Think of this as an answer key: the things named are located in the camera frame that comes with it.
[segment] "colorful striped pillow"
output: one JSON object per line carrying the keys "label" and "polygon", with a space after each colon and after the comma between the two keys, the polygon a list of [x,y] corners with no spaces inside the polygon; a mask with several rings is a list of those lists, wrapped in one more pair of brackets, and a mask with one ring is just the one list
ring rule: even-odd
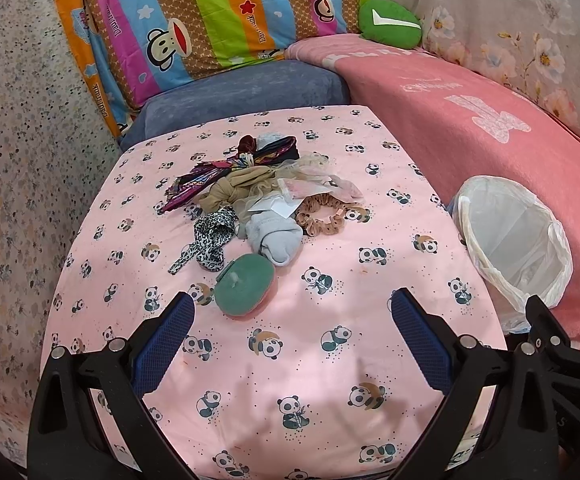
{"label": "colorful striped pillow", "polygon": [[98,31],[110,71],[135,109],[192,80],[281,57],[297,40],[358,32],[359,0],[86,2],[90,32]]}

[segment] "trash bin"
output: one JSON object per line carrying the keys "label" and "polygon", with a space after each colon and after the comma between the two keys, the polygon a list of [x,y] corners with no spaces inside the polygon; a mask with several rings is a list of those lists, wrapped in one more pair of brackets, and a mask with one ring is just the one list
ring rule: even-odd
{"label": "trash bin", "polygon": [[469,178],[451,205],[503,331],[527,332],[528,298],[536,294],[554,307],[572,276],[572,253],[561,222],[535,194],[498,176]]}

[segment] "white tag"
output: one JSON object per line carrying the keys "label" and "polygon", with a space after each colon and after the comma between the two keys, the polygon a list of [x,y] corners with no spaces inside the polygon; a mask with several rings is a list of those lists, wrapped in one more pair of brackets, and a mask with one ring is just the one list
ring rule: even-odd
{"label": "white tag", "polygon": [[290,215],[296,211],[303,201],[304,199],[302,198],[295,198],[290,202],[286,202],[282,194],[273,193],[256,202],[248,211],[274,211],[283,218],[290,218]]}
{"label": "white tag", "polygon": [[403,25],[405,27],[421,28],[419,23],[404,22],[403,20],[395,20],[394,18],[382,18],[374,9],[372,9],[372,22],[375,25]]}

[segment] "brown scrunchie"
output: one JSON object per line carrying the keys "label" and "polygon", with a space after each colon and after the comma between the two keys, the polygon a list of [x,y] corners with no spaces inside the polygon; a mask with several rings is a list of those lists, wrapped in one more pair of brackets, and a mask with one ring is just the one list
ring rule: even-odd
{"label": "brown scrunchie", "polygon": [[[312,218],[310,213],[321,209],[322,206],[329,206],[337,209],[337,213],[330,217],[330,221],[324,222],[317,218]],[[329,193],[312,195],[304,199],[297,209],[295,221],[298,226],[303,227],[308,236],[316,236],[319,233],[333,235],[340,231],[345,222],[346,204],[341,200],[334,198]]]}

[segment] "pink patterned cloth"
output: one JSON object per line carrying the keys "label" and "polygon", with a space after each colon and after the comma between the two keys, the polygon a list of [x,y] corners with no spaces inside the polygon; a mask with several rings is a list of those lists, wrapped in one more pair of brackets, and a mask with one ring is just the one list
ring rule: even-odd
{"label": "pink patterned cloth", "polygon": [[[194,259],[168,273],[193,240],[198,211],[157,211],[177,175],[233,153],[244,134],[264,132],[294,135],[300,153],[327,155],[332,173],[354,182],[366,201],[346,211],[339,234],[304,237],[294,261],[276,270],[276,294],[264,309],[229,319],[212,299],[216,273]],[[224,250],[226,261],[249,252],[236,238]],[[504,348],[451,218],[370,110],[299,108],[214,121],[121,157],[65,263],[42,362],[53,344],[88,351],[127,338],[187,291],[196,302],[191,338],[144,402],[197,474],[278,480],[294,470],[323,479],[381,472],[400,462],[441,400],[392,322],[387,301],[401,286],[458,334]],[[131,462],[98,398],[110,443]],[[489,400],[484,394],[471,428],[483,422]]]}
{"label": "pink patterned cloth", "polygon": [[426,54],[354,34],[299,41],[286,57],[345,78],[445,201],[471,176],[515,180],[566,231],[574,272],[555,316],[580,347],[580,140],[502,85]]}

